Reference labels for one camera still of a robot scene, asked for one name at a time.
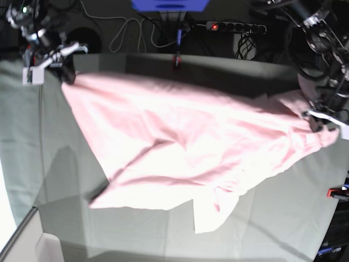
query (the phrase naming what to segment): gray table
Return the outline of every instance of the gray table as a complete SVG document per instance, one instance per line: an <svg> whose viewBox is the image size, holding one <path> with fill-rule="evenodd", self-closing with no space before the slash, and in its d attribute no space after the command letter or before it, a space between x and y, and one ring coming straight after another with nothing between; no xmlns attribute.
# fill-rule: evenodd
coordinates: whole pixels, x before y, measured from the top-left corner
<svg viewBox="0 0 349 262"><path fill-rule="evenodd" d="M257 96L297 88L288 67L222 58L171 55L76 56L80 71L118 71ZM50 73L42 87L23 87L22 64L0 63L0 157L17 223L31 206L44 231L57 235L66 262L234 261L311 262L336 200L327 190L343 183L349 144L338 141L265 180L242 196L226 223L194 234L192 203L171 211L90 210L88 201L107 185Z"/></svg>

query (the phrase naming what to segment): pink cloth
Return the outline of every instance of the pink cloth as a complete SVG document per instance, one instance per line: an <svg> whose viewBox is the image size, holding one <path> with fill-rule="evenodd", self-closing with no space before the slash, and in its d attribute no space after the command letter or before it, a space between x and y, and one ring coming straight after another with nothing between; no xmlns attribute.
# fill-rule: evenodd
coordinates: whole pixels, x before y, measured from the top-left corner
<svg viewBox="0 0 349 262"><path fill-rule="evenodd" d="M196 233L217 229L240 195L339 133L311 132L300 91L252 100L176 82L86 74L63 84L63 92L110 182L90 207L170 210L194 200Z"/></svg>

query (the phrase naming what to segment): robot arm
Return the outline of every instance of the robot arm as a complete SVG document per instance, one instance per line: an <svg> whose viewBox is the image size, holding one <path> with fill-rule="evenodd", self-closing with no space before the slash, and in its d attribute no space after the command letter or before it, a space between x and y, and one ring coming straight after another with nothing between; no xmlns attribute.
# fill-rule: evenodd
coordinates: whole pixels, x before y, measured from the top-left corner
<svg viewBox="0 0 349 262"><path fill-rule="evenodd" d="M6 18L12 28L21 30L29 43L23 55L24 84L43 84L47 67L64 82L74 83L75 71L69 56L76 51L88 52L88 48L76 42L65 43L64 35L53 27L47 0L13 0Z"/></svg>
<svg viewBox="0 0 349 262"><path fill-rule="evenodd" d="M335 15L318 0L259 0L250 5L259 10L280 8L291 20L285 34L285 51L290 61L303 77L315 82L327 80L324 87L317 88L317 99L310 102L311 109L305 112L315 123L312 130L317 132L329 122L349 126L348 111L344 109L349 98L349 41ZM306 73L289 52L289 36L296 26L302 28L310 48L328 66L322 75Z"/></svg>

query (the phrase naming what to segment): white wall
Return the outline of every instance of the white wall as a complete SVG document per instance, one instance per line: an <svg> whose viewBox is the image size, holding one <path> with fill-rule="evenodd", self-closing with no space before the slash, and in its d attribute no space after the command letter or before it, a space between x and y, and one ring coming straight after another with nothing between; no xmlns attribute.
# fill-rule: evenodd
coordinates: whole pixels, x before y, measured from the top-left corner
<svg viewBox="0 0 349 262"><path fill-rule="evenodd" d="M11 235L15 232L17 226L12 215L12 210L5 188L5 181L2 172L0 159L0 251L9 241Z"/></svg>

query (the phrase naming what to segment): blue box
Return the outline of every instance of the blue box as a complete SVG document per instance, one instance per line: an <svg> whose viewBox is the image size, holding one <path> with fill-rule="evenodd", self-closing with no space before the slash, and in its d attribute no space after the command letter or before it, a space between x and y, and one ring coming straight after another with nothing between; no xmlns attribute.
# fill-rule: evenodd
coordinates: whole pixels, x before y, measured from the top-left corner
<svg viewBox="0 0 349 262"><path fill-rule="evenodd" d="M209 0L133 0L138 11L196 11L202 12Z"/></svg>

